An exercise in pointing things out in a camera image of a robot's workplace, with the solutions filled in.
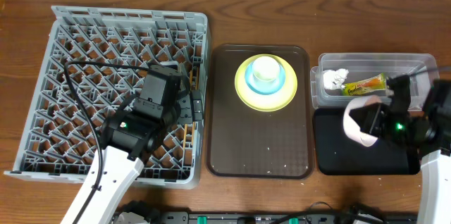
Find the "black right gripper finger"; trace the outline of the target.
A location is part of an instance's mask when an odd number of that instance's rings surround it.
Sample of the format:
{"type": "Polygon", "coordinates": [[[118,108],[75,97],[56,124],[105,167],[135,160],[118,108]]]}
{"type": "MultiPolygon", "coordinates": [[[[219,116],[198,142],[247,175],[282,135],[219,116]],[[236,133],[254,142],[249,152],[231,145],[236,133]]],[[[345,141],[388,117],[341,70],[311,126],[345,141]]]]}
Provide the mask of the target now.
{"type": "Polygon", "coordinates": [[[391,99],[390,110],[393,113],[408,112],[411,103],[410,76],[400,75],[397,77],[389,77],[386,80],[386,86],[393,92],[389,96],[391,99]]]}
{"type": "Polygon", "coordinates": [[[380,136],[386,114],[386,105],[375,103],[350,111],[350,117],[358,124],[360,131],[372,136],[380,136]]]}

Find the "pink bowl with food scraps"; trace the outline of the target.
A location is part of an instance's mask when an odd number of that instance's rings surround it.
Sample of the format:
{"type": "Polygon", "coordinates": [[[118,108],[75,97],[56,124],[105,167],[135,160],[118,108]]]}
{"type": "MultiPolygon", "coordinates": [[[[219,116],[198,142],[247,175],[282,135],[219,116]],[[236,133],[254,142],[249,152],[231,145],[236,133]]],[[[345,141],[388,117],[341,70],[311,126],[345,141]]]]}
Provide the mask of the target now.
{"type": "Polygon", "coordinates": [[[365,147],[371,147],[372,145],[374,145],[378,138],[362,132],[357,122],[353,118],[351,118],[350,111],[356,108],[363,108],[371,104],[381,103],[381,99],[376,95],[359,97],[351,100],[351,102],[345,108],[342,121],[346,136],[365,147]]]}

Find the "yellow orange snack wrapper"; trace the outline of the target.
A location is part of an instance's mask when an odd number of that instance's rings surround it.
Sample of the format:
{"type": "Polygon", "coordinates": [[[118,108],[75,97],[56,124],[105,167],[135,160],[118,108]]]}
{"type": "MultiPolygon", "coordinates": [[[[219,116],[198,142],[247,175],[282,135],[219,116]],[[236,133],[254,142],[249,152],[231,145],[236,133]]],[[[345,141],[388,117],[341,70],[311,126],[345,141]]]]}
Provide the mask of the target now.
{"type": "Polygon", "coordinates": [[[380,73],[377,76],[373,76],[365,80],[344,84],[342,94],[344,96],[361,96],[385,89],[386,77],[384,73],[380,73]]]}

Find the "white tissue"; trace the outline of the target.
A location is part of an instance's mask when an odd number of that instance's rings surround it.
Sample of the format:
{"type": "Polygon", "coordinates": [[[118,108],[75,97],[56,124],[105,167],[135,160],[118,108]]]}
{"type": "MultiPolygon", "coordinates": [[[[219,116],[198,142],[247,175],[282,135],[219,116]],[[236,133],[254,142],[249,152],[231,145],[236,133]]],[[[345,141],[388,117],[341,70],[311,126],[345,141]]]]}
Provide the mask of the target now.
{"type": "Polygon", "coordinates": [[[345,87],[344,82],[347,79],[349,70],[341,68],[338,70],[323,71],[323,87],[326,90],[336,90],[345,87]]]}

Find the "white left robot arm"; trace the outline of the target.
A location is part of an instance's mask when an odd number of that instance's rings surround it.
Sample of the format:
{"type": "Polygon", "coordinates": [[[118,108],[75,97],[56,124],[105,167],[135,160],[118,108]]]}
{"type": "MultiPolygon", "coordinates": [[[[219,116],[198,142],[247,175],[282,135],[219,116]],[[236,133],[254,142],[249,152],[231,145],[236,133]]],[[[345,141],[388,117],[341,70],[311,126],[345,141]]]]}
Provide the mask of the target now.
{"type": "Polygon", "coordinates": [[[175,125],[203,119],[202,94],[179,62],[148,65],[142,90],[130,94],[94,134],[96,152],[63,223],[108,223],[149,156],[175,125]]]}

